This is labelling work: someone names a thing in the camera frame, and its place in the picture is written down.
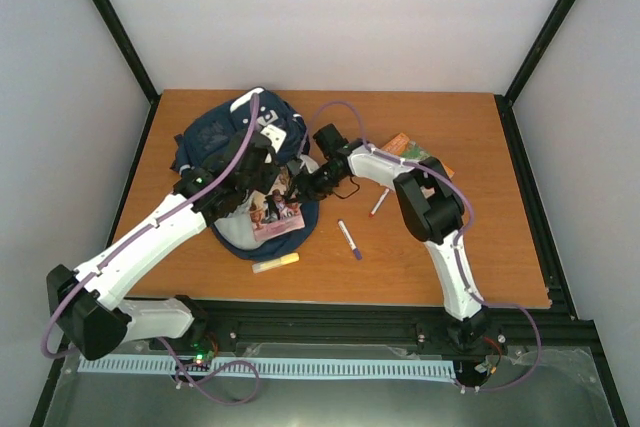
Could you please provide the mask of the orange green paperback book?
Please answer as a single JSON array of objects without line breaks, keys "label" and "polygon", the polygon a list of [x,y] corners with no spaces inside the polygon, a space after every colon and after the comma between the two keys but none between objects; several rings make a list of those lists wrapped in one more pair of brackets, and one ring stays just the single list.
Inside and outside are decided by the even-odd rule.
[{"label": "orange green paperback book", "polygon": [[405,133],[398,133],[391,138],[382,150],[412,161],[426,160],[431,154],[418,143],[411,140]]}]

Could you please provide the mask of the pink paperback book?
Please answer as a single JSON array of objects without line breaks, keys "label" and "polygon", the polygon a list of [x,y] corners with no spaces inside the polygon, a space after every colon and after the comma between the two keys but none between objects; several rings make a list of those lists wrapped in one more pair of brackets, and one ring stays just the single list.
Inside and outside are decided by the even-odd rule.
[{"label": "pink paperback book", "polygon": [[255,191],[249,204],[249,218],[256,242],[266,242],[305,226],[301,204],[285,199],[290,174],[281,167],[269,191]]}]

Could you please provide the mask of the navy blue backpack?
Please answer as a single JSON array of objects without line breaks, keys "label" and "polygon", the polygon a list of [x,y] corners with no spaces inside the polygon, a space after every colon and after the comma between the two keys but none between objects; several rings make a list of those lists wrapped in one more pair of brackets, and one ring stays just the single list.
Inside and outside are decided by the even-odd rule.
[{"label": "navy blue backpack", "polygon": [[[174,137],[177,144],[171,169],[179,175],[202,167],[212,155],[235,154],[250,122],[250,100],[256,94],[260,108],[257,128],[273,125],[286,133],[277,158],[288,161],[301,153],[310,169],[317,164],[309,157],[310,143],[305,137],[307,126],[289,103],[272,91],[256,87],[235,100],[227,101],[200,116]],[[268,239],[258,240],[253,233],[247,200],[229,216],[217,220],[211,230],[219,242],[235,256],[254,262],[262,262],[294,252],[311,235],[319,218],[319,204],[308,202],[301,206],[304,225]]]}]

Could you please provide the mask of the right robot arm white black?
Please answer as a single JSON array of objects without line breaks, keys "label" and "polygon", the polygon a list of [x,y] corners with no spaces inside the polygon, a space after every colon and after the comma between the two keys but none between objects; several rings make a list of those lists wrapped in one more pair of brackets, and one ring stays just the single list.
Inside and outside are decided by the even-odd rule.
[{"label": "right robot arm white black", "polygon": [[346,178],[367,179],[393,191],[408,232],[425,246],[434,264],[443,292],[448,343],[459,352],[475,347],[489,321],[464,246],[463,216],[471,208],[441,162],[434,157],[405,159],[363,139],[349,142],[332,124],[320,129],[314,140],[325,163],[311,169],[300,155],[289,161],[286,197],[319,202],[333,195]]}]

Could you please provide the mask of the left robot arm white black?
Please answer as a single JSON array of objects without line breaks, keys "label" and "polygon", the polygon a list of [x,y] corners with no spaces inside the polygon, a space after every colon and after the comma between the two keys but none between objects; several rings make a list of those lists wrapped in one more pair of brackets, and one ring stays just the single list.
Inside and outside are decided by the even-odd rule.
[{"label": "left robot arm white black", "polygon": [[88,360],[100,359],[120,345],[166,337],[186,349],[208,337],[205,315],[186,296],[129,300],[136,283],[174,249],[215,221],[232,215],[255,191],[278,175],[276,155],[284,130],[267,126],[248,140],[236,137],[236,154],[217,159],[224,168],[186,173],[161,204],[138,226],[103,253],[74,269],[59,265],[47,276],[53,321]]}]

